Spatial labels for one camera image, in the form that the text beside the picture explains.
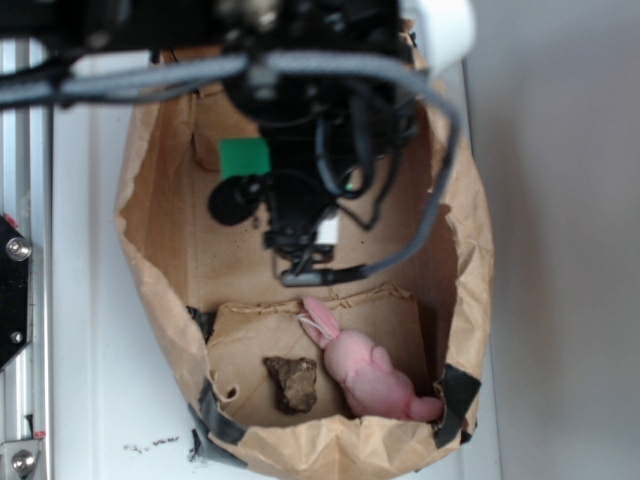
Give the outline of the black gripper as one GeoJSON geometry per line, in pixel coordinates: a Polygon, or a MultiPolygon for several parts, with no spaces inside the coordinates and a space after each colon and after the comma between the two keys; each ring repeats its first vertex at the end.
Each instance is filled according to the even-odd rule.
{"type": "Polygon", "coordinates": [[[334,247],[318,243],[321,223],[337,203],[324,185],[300,171],[275,170],[265,176],[269,229],[264,245],[285,260],[333,260],[334,247]]]}

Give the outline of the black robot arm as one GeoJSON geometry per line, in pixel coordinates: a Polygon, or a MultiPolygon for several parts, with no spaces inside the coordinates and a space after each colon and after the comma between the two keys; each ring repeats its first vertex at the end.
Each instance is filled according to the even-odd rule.
{"type": "Polygon", "coordinates": [[[258,128],[224,140],[234,170],[209,197],[236,225],[269,212],[266,248],[294,274],[329,260],[334,215],[398,160],[414,107],[458,114],[431,89],[476,37],[468,1],[5,1],[1,36],[49,56],[1,78],[1,106],[145,104],[220,84],[258,128]]]}

